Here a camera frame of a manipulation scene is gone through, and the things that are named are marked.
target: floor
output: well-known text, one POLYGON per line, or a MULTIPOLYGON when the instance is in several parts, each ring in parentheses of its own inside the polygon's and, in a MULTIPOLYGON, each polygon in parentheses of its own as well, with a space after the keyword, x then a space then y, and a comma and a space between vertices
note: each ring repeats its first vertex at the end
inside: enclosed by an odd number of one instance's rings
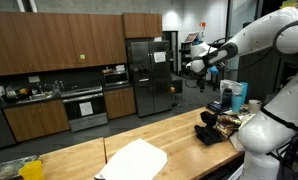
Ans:
POLYGON ((189 80, 176 75, 172 75, 172 79, 183 80, 183 92, 182 94, 175 95, 176 104, 174 104, 173 108, 169 111, 143 118, 139 118, 136 114, 133 114, 110 120, 106 125, 74 133, 71 131, 65 131, 5 147, 0 149, 0 162, 31 155, 45 154, 99 137, 109 137, 206 106, 209 102, 220 100, 219 88, 213 91, 213 86, 206 83, 204 92, 200 93, 199 88, 194 87, 196 84, 195 80, 189 80))

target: yellow cup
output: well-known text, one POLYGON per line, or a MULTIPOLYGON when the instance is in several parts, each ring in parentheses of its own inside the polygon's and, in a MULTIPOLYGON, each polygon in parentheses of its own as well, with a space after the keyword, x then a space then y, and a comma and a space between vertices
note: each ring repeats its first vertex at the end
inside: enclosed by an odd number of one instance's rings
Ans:
POLYGON ((42 172, 41 161, 32 161, 19 170, 19 175, 24 180, 45 180, 42 172))

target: lower cabinet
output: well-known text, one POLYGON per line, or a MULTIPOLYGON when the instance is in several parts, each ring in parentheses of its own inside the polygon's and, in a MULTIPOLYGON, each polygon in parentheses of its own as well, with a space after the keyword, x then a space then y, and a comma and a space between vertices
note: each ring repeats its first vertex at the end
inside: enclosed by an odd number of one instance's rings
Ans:
POLYGON ((18 142, 69 130, 61 100, 4 109, 18 142))
POLYGON ((133 88, 105 91, 108 119, 136 113, 133 88))

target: microwave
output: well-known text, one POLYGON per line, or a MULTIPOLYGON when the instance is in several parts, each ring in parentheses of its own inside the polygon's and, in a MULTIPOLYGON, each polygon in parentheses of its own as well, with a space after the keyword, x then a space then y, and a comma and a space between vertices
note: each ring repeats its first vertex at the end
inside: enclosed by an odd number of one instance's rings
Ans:
POLYGON ((115 71, 106 73, 103 74, 103 77, 106 87, 129 83, 129 76, 127 71, 115 71))

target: pipe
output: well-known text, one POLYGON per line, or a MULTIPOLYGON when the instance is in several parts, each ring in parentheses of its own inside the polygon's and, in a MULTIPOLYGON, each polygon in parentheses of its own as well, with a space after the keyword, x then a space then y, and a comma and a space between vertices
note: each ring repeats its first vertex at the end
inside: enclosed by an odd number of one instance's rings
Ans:
POLYGON ((35 0, 30 0, 30 5, 31 5, 32 12, 35 12, 35 13, 38 12, 35 0))
POLYGON ((26 12, 25 7, 23 6, 22 0, 17 0, 17 3, 18 3, 20 12, 26 12))

